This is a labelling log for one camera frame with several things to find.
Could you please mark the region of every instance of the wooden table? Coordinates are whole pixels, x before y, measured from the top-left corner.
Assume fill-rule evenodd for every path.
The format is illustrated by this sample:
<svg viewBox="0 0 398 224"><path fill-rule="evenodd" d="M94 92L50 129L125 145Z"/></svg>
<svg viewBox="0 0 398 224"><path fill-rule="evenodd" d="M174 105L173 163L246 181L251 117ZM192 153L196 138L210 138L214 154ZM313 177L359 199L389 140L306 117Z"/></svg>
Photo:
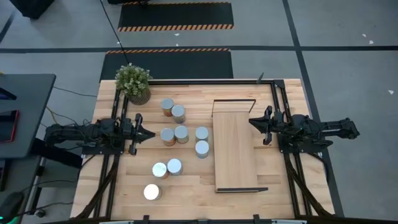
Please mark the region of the wooden table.
<svg viewBox="0 0 398 224"><path fill-rule="evenodd" d="M285 85L292 114L308 114L300 80L287 79ZM257 183L259 187L268 187L269 190L258 193L215 193L211 118L213 100L256 99L250 118L260 117L264 115L266 106L274 106L270 85L168 85L151 86L150 90L150 101L143 106L130 103L127 117L134 119L136 113L141 113L144 118L143 127L155 132L156 137L138 145L137 156L129 155L127 149L121 156L112 220L142 220L143 215L150 215L151 220L252 219L253 214L259 214L260 218L294 217L285 164L276 136L271 144L264 146L264 135L254 127L251 127L251 131L256 155ZM114 95L114 81L102 81L93 121L111 116ZM280 90L278 97L282 102ZM176 143L172 147L163 145L160 131L178 126L172 118L163 115L160 108L163 98L173 98L175 104L186 108L185 125L190 135L186 144ZM199 159L195 155L195 128L199 126L206 126L210 132L210 155L206 159ZM152 175L152 166L171 158L182 161L183 174L170 176L165 180L156 179ZM302 154L301 158L308 188L326 210L333 212L322 163L307 154ZM98 188L102 161L102 156L96 156L81 171L71 217L82 211ZM157 184L162 188L163 196L160 200L148 201L144 198L143 190L147 184ZM296 189L300 210L304 214L301 193L298 187ZM108 194L104 195L102 215Z"/></svg>

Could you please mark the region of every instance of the wooden board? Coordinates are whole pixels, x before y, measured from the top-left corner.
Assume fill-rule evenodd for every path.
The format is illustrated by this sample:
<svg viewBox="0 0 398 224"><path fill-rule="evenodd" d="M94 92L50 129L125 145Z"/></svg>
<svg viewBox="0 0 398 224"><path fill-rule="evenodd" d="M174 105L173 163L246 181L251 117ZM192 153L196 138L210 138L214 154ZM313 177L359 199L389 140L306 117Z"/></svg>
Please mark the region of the wooden board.
<svg viewBox="0 0 398 224"><path fill-rule="evenodd" d="M285 80L285 85L292 114L308 114L300 80ZM136 113L141 113L144 118L143 127L155 132L157 136L137 145L136 157L127 154L127 148L126 153L121 156L113 202L113 220L142 220L143 215L150 215L153 220L252 219L253 214L259 214L260 218L294 217L283 155L279 152L276 135L268 146L263 146L264 135L254 127L250 128L256 155L257 184L259 187L268 187L269 190L244 194L215 193L211 118L213 100L256 99L249 117L257 118L264 115L266 106L274 106L269 85L169 85L152 86L150 89L150 102L142 106L129 104L127 117L134 118ZM114 94L114 81L102 81L93 120L110 117ZM178 126L172 118L165 117L160 109L160 101L166 97L173 98L176 104L186 108L185 125L190 135L186 144L176 143L173 147L166 147L159 137L163 128ZM122 103L119 104L118 115L121 107ZM195 155L195 128L199 126L206 126L210 132L210 154L206 159L199 159ZM165 180L155 179L151 174L153 164L167 162L174 157L183 162L183 174ZM302 154L301 158L308 188L325 209L333 212L323 164L306 154ZM96 156L81 170L71 217L82 211L98 188L102 161L102 156ZM142 194L146 184L158 184L163 190L162 198L154 202L146 200ZM105 195L102 215L108 194ZM299 190L297 195L304 214Z"/></svg>
<svg viewBox="0 0 398 224"><path fill-rule="evenodd" d="M213 113L217 192L257 192L249 113Z"/></svg>

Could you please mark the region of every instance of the black floor mat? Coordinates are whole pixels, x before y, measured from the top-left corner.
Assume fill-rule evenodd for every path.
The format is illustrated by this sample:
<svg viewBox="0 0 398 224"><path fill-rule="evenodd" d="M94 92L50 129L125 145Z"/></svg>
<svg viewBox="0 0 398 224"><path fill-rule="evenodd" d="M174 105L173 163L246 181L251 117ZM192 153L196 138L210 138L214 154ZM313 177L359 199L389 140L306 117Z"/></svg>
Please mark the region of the black floor mat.
<svg viewBox="0 0 398 224"><path fill-rule="evenodd" d="M121 32L232 29L233 14L228 2L125 3L119 20Z"/></svg>
<svg viewBox="0 0 398 224"><path fill-rule="evenodd" d="M231 52L228 49L156 49L126 52L129 62L150 70L150 75L155 79L233 78ZM116 70L126 64L121 50L107 52L101 79L114 80Z"/></svg>

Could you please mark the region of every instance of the plant pot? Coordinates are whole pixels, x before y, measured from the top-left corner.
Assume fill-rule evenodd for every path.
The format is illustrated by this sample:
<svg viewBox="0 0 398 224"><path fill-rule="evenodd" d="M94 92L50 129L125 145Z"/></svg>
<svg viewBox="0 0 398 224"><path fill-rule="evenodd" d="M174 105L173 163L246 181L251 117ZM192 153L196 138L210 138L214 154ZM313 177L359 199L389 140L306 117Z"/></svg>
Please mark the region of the plant pot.
<svg viewBox="0 0 398 224"><path fill-rule="evenodd" d="M128 98L130 102L134 105L144 105L149 101L150 96L151 96L150 90L147 89L140 96L129 96Z"/></svg>

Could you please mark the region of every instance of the potted plant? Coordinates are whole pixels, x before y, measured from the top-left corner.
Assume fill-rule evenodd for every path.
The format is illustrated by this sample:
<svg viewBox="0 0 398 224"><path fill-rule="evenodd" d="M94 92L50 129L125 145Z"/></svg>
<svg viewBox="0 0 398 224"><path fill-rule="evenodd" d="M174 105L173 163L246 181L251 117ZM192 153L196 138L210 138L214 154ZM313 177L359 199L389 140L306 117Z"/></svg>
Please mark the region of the potted plant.
<svg viewBox="0 0 398 224"><path fill-rule="evenodd" d="M131 63L116 71L116 89L121 90L134 105L143 105L150 99L149 70Z"/></svg>

